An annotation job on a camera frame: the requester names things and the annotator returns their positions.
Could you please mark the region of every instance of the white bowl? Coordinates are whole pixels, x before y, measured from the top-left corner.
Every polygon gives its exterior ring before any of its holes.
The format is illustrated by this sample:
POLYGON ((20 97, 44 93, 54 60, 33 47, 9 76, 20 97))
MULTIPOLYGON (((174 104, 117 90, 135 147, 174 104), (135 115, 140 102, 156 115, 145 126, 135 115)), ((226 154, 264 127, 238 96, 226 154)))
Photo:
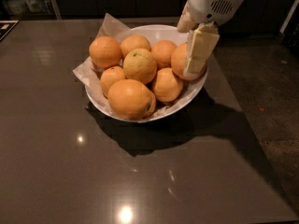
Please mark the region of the white bowl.
MULTIPOLYGON (((147 26, 139 26, 132 29, 132 34, 140 34, 144 35, 153 46, 156 42, 162 39, 171 40, 177 45, 187 41, 188 34, 182 34, 177 31, 177 27, 167 26, 167 25, 147 25, 147 26)), ((181 108, 185 107, 192 99, 198 94, 198 92, 203 88, 206 77, 207 77, 208 69, 205 73, 193 81, 186 81, 186 86, 179 96, 177 100, 169 106, 164 106, 157 109, 150 117, 141 119, 141 120, 128 120, 117 117, 111 110, 107 98, 100 97, 100 102, 96 102, 93 99, 91 91, 86 87, 87 95, 93 105, 105 115, 112 117, 113 119, 118 119, 127 122, 136 122, 136 123, 144 123, 150 122, 157 119, 162 119, 167 116, 170 116, 176 112, 178 112, 181 108)))

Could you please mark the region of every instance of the dark table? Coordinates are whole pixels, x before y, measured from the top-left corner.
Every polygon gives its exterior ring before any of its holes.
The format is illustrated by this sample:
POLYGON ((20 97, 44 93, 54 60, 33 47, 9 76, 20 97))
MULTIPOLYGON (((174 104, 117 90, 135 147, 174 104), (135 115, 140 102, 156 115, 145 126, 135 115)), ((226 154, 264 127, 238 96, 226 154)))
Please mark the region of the dark table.
POLYGON ((20 21, 0 43, 0 223, 298 219, 214 56, 173 116, 135 124, 97 111, 72 70, 100 24, 20 21))

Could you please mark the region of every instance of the dark floor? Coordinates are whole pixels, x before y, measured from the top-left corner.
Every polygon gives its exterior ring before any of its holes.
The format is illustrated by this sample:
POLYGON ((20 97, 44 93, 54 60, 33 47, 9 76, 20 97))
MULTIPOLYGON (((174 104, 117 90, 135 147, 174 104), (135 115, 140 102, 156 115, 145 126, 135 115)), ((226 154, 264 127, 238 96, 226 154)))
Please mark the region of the dark floor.
POLYGON ((299 216, 299 58, 271 36, 223 38, 214 54, 299 216))

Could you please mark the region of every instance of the prosthetic hand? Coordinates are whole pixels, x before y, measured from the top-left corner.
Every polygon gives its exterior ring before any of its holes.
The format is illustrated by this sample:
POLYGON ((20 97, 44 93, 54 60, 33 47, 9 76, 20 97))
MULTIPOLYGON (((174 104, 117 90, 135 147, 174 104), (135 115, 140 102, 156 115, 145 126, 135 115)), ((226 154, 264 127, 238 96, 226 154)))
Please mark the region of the prosthetic hand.
POLYGON ((184 76, 193 78, 206 67, 218 40, 217 26, 230 20, 244 0, 188 0, 178 22, 178 31, 189 33, 184 76))

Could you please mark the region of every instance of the yellow fruit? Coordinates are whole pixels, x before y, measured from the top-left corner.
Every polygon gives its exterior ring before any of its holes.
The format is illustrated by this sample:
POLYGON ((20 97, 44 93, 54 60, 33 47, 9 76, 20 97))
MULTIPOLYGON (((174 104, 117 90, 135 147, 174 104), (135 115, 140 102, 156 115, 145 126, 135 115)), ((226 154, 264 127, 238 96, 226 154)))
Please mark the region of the yellow fruit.
POLYGON ((108 102, 120 118, 139 120, 152 114, 156 102, 151 91, 134 79, 122 79, 109 89, 108 102))
POLYGON ((125 74, 120 66, 112 66, 106 69, 101 76, 101 88, 103 94, 108 97, 110 87, 121 79, 125 79, 125 74))
POLYGON ((187 59, 187 43, 184 42, 184 43, 178 45, 178 47, 174 50, 174 52, 171 55, 171 67, 172 67, 173 72, 178 77, 185 79, 185 80, 194 80, 204 74, 204 72, 206 71, 207 63, 205 64, 205 66, 203 67, 201 72, 196 77, 192 77, 192 78, 185 77, 184 69, 185 69, 186 59, 187 59))
POLYGON ((151 48, 151 53, 157 61, 158 70, 171 67, 171 55, 177 45, 170 40, 160 40, 151 48))
POLYGON ((104 69, 117 65, 122 57, 121 45, 110 36, 95 38, 89 47, 89 53, 93 63, 104 69))
POLYGON ((156 75, 157 63, 147 49, 133 49, 123 61, 123 71, 127 78, 149 84, 156 75))
POLYGON ((133 49, 151 49, 150 42, 143 35, 129 35, 121 42, 122 58, 124 59, 127 54, 133 49))
POLYGON ((171 68, 163 68, 157 72, 151 82, 151 90, 157 100, 163 103, 173 102, 181 94, 184 81, 173 73, 171 68))

